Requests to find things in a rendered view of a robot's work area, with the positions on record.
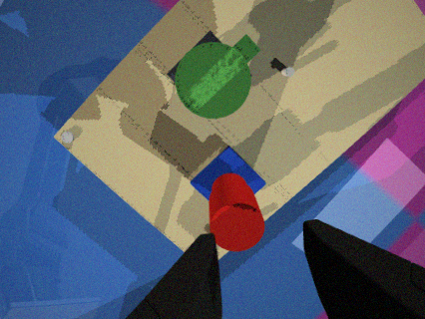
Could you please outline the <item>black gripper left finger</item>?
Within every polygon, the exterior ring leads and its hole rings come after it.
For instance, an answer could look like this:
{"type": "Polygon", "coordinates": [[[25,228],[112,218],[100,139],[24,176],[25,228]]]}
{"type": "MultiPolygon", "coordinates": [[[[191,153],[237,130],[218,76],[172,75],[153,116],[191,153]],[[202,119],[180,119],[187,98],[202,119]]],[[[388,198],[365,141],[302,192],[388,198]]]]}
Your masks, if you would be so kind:
{"type": "Polygon", "coordinates": [[[219,259],[213,234],[198,236],[126,319],[221,319],[219,259]]]}

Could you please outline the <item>tan circuit board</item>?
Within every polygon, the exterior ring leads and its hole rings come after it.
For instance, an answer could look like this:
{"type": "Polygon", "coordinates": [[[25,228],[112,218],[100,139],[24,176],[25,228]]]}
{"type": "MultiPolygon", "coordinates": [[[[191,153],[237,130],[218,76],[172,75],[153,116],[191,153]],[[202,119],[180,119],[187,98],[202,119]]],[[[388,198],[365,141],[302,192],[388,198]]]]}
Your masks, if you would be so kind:
{"type": "Polygon", "coordinates": [[[181,251],[217,259],[425,79],[414,0],[178,0],[56,133],[181,251]]]}

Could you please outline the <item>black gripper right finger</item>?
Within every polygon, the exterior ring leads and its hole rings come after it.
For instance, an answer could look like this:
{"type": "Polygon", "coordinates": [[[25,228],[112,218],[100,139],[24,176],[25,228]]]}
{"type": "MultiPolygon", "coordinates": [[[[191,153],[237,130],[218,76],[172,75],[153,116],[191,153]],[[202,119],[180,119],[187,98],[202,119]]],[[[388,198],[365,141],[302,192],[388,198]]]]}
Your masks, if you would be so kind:
{"type": "Polygon", "coordinates": [[[318,219],[305,258],[328,319],[425,319],[425,268],[318,219]]]}

